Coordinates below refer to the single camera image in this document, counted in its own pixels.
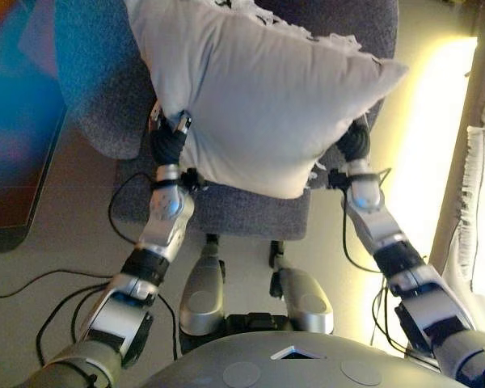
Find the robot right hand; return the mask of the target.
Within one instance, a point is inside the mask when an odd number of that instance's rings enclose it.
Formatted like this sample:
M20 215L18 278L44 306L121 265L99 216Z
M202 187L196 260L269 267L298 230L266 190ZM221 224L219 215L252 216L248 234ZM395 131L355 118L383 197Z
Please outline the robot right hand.
M370 151L368 126L353 121L347 132L336 142L336 147L346 162L366 159Z

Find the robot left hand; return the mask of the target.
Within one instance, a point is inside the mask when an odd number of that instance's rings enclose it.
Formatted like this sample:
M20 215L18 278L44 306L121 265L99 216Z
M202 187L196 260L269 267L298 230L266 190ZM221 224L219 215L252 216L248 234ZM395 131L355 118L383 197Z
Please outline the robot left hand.
M172 124L156 100L148 121L150 152L157 166L178 165L185 145L192 118L187 111L179 114L177 124Z

